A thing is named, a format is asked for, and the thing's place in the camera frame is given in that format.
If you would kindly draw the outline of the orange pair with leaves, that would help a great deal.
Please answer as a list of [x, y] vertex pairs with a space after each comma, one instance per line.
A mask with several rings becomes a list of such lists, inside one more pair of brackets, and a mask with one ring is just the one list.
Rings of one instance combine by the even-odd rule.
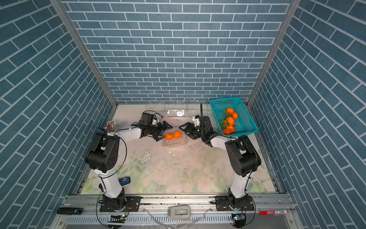
[[237, 120], [238, 119], [238, 113], [231, 107], [224, 109], [222, 111], [222, 113], [226, 116], [226, 117], [231, 117], [233, 120]]

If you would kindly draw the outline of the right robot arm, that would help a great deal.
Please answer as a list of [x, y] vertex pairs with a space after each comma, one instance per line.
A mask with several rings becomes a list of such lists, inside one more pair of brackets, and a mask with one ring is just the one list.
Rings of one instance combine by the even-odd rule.
[[235, 172], [228, 195], [232, 200], [240, 200], [248, 196], [249, 179], [262, 164], [261, 158], [247, 135], [232, 137], [215, 132], [208, 116], [195, 116], [179, 129], [193, 140], [201, 139], [213, 148], [227, 151], [229, 161]]

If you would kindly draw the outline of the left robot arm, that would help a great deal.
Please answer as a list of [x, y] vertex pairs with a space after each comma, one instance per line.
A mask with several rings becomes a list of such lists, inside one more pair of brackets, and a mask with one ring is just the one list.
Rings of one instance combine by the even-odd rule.
[[155, 111], [144, 111], [139, 121], [129, 127], [95, 134], [89, 152], [85, 156], [85, 162], [99, 178], [105, 198], [116, 200], [124, 195], [124, 189], [117, 177], [117, 172], [122, 167], [116, 168], [120, 144], [123, 143], [127, 148], [127, 142], [146, 136], [156, 142], [162, 140], [165, 131], [173, 128], [166, 121], [160, 121], [162, 117]]

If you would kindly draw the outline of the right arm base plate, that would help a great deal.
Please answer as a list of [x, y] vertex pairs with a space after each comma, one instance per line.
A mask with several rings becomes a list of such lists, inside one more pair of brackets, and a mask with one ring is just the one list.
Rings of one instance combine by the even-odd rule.
[[254, 211], [254, 201], [250, 195], [234, 198], [232, 195], [215, 196], [213, 202], [217, 211]]

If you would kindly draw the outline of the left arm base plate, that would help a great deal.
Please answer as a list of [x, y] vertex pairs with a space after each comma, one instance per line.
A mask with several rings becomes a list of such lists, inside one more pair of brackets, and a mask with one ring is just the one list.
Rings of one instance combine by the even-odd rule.
[[98, 203], [100, 204], [100, 212], [137, 212], [140, 208], [141, 197], [108, 198], [103, 196]]

